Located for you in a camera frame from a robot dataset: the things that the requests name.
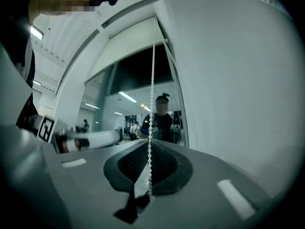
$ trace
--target white ball chain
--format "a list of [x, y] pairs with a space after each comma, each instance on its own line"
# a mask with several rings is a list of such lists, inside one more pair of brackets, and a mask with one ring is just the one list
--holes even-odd
[[152, 199], [153, 197], [153, 183], [152, 183], [152, 125], [153, 125], [153, 86], [154, 86], [154, 52], [155, 52], [155, 40], [154, 40], [154, 35], [155, 35], [155, 27], [156, 27], [156, 20], [153, 22], [153, 47], [152, 47], [152, 85], [151, 85], [151, 105], [150, 105], [150, 118], [149, 118], [149, 143], [148, 143], [148, 168], [149, 168], [149, 173], [148, 173], [148, 193], [149, 193], [149, 199]]

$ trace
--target black hair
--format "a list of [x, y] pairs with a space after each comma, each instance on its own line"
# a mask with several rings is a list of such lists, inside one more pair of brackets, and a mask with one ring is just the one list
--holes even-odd
[[158, 100], [160, 100], [160, 99], [165, 99], [167, 102], [169, 102], [169, 100], [168, 100], [168, 98], [167, 98], [167, 97], [169, 97], [169, 96], [170, 96], [169, 94], [163, 93], [162, 96], [159, 96], [159, 97], [156, 98], [156, 102], [157, 102]]

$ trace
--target ceiling light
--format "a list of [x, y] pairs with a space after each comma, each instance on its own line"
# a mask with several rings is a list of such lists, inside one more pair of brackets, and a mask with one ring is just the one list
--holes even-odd
[[42, 40], [43, 33], [35, 26], [31, 26], [30, 28], [31, 33], [36, 36], [39, 40]]
[[119, 92], [119, 94], [121, 94], [122, 96], [124, 96], [124, 97], [127, 98], [128, 100], [132, 101], [133, 103], [136, 103], [136, 102], [137, 102], [137, 101], [135, 101], [132, 97], [128, 96], [126, 93]]
[[92, 107], [92, 108], [100, 109], [100, 108], [95, 107], [95, 106], [93, 106], [93, 105], [91, 105], [91, 104], [88, 104], [88, 103], [85, 103], [85, 104], [88, 105], [88, 106], [90, 106], [90, 107]]
[[34, 81], [34, 83], [37, 84], [37, 85], [39, 85], [39, 86], [41, 86], [41, 84], [40, 84], [39, 82], [37, 82], [37, 81]]

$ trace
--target white window shade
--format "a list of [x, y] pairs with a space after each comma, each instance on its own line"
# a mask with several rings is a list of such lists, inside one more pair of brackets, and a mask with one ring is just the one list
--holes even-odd
[[[110, 66], [129, 55], [152, 47], [154, 20], [155, 18], [150, 18], [139, 22], [112, 37], [93, 65], [86, 81], [90, 80], [107, 66]], [[164, 37], [156, 23], [156, 45], [161, 44], [163, 40]]]

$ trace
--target fluorescent light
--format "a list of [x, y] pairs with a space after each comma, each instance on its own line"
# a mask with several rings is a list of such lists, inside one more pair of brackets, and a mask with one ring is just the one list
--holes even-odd
[[41, 86], [41, 84], [40, 84], [39, 82], [37, 82], [37, 81], [34, 81], [34, 83], [37, 84], [37, 85], [39, 85], [39, 86]]
[[132, 97], [128, 96], [126, 93], [119, 92], [119, 94], [121, 94], [122, 96], [124, 96], [124, 97], [127, 98], [128, 100], [132, 101], [133, 103], [136, 103], [136, 102], [137, 102], [137, 101], [135, 101]]
[[100, 109], [100, 108], [95, 107], [95, 106], [93, 106], [93, 105], [91, 105], [91, 104], [88, 104], [88, 103], [85, 103], [85, 104], [88, 105], [88, 106], [90, 106], [90, 107], [92, 107], [92, 108]]
[[39, 31], [35, 26], [31, 26], [30, 28], [31, 33], [36, 36], [39, 40], [42, 40], [43, 33]]

